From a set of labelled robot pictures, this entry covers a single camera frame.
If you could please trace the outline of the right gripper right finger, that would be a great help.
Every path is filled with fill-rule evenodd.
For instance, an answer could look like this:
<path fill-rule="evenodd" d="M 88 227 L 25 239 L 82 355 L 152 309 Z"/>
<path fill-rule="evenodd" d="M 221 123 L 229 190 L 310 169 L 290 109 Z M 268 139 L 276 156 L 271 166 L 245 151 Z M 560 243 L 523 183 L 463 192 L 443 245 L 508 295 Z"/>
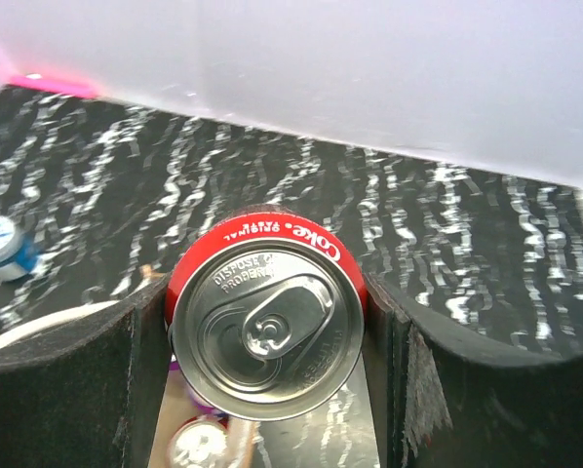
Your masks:
<path fill-rule="evenodd" d="M 384 467 L 583 467 L 583 354 L 502 343 L 374 274 L 363 360 Z"/>

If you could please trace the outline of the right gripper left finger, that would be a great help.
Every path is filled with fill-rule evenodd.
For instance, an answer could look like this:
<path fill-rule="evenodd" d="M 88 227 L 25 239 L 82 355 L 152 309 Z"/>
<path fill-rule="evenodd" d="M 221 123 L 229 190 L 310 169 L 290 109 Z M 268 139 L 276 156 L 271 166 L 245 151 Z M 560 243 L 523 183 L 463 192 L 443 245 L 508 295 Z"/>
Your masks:
<path fill-rule="evenodd" d="M 145 467 L 171 360 L 168 275 L 0 350 L 0 467 Z"/>

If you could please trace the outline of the brown canvas tote bag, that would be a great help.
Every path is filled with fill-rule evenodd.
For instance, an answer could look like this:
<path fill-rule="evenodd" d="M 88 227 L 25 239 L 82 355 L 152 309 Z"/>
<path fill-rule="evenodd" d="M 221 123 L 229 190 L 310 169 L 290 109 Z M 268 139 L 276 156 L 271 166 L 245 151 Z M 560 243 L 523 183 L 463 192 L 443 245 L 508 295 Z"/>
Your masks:
<path fill-rule="evenodd" d="M 0 467 L 169 467 L 168 449 L 202 421 L 171 371 L 163 311 L 169 278 L 145 269 L 118 301 L 47 313 L 0 335 Z M 226 467 L 376 467 L 363 369 L 294 419 L 220 417 Z"/>

